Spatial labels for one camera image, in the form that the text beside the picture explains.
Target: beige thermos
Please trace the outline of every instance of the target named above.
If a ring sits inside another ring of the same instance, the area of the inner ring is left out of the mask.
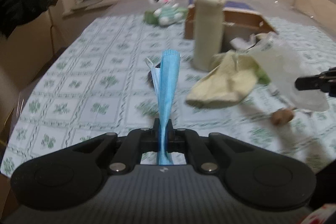
[[[195,0],[193,64],[209,71],[211,57],[221,51],[223,36],[223,5],[225,0]]]

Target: brown object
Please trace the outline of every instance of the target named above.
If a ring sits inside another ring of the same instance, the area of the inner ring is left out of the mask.
[[[9,178],[0,174],[0,220],[5,219],[14,212],[19,204],[11,190]]]
[[[7,119],[5,120],[3,129],[0,132],[0,152],[6,149],[7,142],[9,140],[9,133],[11,131],[12,116],[13,116],[13,110],[10,112]]]
[[[294,118],[292,108],[281,108],[271,115],[271,123],[274,126],[283,126]]]
[[[236,37],[248,41],[251,34],[276,32],[273,27],[254,11],[223,10],[225,22],[223,22],[223,43],[221,52],[232,50],[230,41]],[[185,20],[184,38],[194,38],[195,7],[191,5]]]

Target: white stuffed animal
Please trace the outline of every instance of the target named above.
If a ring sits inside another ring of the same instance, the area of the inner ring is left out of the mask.
[[[152,5],[163,5],[154,12],[154,16],[158,18],[160,26],[169,26],[178,22],[183,17],[183,13],[178,12],[178,3],[171,5],[174,0],[148,0]]]

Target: red and white object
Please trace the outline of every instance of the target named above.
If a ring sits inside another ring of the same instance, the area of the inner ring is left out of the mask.
[[[299,224],[323,224],[336,212],[336,204],[325,204],[321,208],[312,212]]]

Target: open cardboard box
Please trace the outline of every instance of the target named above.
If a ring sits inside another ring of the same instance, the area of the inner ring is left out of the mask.
[[[194,38],[194,16],[195,5],[189,5],[189,11],[185,20],[184,38]],[[275,32],[273,27],[263,18],[263,16],[252,9],[240,9],[224,7],[223,41],[221,52],[233,49],[230,41],[236,37],[241,37],[248,41],[251,34]]]

